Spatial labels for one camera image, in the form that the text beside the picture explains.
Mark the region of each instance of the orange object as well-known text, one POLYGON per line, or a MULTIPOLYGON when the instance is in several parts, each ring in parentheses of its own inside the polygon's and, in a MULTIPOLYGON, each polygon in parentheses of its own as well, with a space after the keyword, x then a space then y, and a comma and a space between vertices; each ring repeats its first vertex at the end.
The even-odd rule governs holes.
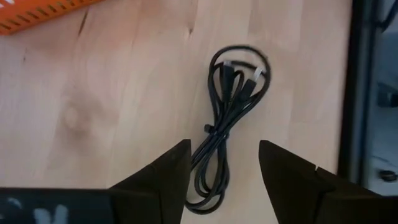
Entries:
POLYGON ((0 0, 0 34, 11 34, 100 0, 0 0))

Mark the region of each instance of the usb cable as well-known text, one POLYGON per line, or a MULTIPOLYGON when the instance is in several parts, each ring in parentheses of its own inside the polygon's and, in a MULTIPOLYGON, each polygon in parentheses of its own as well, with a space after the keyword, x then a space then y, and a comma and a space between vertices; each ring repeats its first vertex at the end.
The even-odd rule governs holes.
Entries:
POLYGON ((267 57, 260 51, 247 45, 232 45, 219 50, 211 59, 208 76, 208 90, 213 107, 214 125, 206 124, 205 132, 209 135, 192 155, 192 171, 195 170, 195 191, 203 199, 198 203, 185 206, 191 212, 204 215, 214 212, 223 202, 229 183, 229 167, 226 153, 226 141, 231 128, 249 111, 251 111, 266 94, 271 82, 271 67, 267 57), (216 63, 220 55, 243 50, 257 55, 262 62, 261 67, 251 63, 231 60, 216 63), (242 68, 252 72, 252 77, 245 80, 242 68), (221 96, 215 85, 215 73, 219 71, 221 96), (264 79, 262 88, 254 89, 259 77, 264 79), (217 151, 217 171, 212 186, 206 183, 206 172, 210 158, 217 151))

